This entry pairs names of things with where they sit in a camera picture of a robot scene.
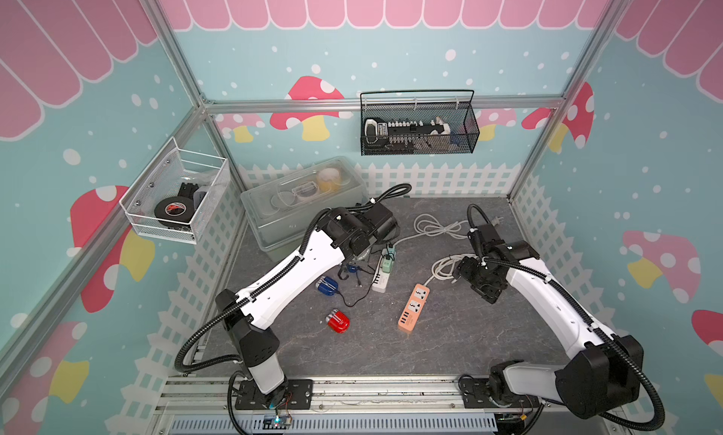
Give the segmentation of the white power strip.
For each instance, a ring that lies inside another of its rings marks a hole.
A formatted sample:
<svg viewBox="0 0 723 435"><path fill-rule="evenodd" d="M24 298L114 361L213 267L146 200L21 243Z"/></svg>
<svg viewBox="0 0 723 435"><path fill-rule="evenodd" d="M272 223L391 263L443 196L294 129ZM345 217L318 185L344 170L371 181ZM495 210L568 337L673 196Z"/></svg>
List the white power strip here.
<svg viewBox="0 0 723 435"><path fill-rule="evenodd" d="M388 282L391 277L390 274L385 274L381 271L380 262L384 258L383 256L380 257L380 261L378 261L378 265L374 274L374 278L372 280L372 286L371 289L378 293L385 293L387 290Z"/></svg>

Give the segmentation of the orange power strip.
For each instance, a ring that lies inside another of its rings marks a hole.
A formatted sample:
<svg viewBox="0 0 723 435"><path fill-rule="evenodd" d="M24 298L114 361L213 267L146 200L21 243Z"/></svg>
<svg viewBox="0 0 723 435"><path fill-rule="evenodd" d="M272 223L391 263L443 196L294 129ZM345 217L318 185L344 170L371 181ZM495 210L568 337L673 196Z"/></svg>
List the orange power strip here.
<svg viewBox="0 0 723 435"><path fill-rule="evenodd" d="M429 298L430 290L423 284L416 284L397 322L397 327L405 333L412 333L419 316Z"/></svg>

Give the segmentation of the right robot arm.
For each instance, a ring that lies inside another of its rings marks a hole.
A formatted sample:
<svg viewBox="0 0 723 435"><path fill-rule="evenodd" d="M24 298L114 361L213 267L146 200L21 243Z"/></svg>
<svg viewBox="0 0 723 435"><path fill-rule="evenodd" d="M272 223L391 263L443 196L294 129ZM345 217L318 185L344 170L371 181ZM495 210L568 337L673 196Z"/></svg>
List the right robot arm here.
<svg viewBox="0 0 723 435"><path fill-rule="evenodd" d="M631 335L619 336L593 316L557 281L527 242L508 243L484 211L467 207L467 238L474 251L453 275L470 284L484 301L496 303L516 289L554 332L568 357L566 365L536 365L512 360L491 368L487 395L497 406L536 397L565 407L580 419L600 416L636 431L661 429L662 398L643 371L644 349Z"/></svg>

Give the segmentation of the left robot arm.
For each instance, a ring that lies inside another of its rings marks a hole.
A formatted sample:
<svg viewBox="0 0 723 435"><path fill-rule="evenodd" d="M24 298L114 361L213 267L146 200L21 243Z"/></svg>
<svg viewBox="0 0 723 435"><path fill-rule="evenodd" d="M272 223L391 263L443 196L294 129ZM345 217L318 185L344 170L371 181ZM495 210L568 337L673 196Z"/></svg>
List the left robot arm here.
<svg viewBox="0 0 723 435"><path fill-rule="evenodd" d="M411 191L412 185L404 183L363 205L322 208L303 232L300 245L271 271L235 293L224 290L217 295L218 314L182 344L174 369L190 374L220 363L241 363L262 395L283 395L287 380L278 359L280 340L271 329L273 322L325 272L358 259L386 240L397 229L397 220L383 202ZM235 354L187 363L190 350L218 324L233 341Z"/></svg>

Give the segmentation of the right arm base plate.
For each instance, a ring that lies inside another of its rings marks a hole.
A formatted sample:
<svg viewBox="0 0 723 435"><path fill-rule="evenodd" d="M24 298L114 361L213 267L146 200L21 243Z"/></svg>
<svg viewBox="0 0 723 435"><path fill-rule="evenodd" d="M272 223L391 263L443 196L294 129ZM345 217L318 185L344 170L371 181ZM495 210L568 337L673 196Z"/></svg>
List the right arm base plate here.
<svg viewBox="0 0 723 435"><path fill-rule="evenodd" d="M515 395L503 390L498 384L489 384L487 377L476 378L467 374L457 379L457 386L465 409L513 409L531 412L540 406L537 397Z"/></svg>

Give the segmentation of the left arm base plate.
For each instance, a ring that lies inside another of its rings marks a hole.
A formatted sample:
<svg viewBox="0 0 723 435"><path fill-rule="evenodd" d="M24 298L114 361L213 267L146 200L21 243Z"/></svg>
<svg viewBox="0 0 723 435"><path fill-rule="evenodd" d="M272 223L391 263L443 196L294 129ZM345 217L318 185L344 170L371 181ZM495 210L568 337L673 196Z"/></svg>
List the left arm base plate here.
<svg viewBox="0 0 723 435"><path fill-rule="evenodd" d="M313 391L312 380L286 380L269 394L264 394L255 382L245 380L233 391L233 407L238 411L309 410Z"/></svg>

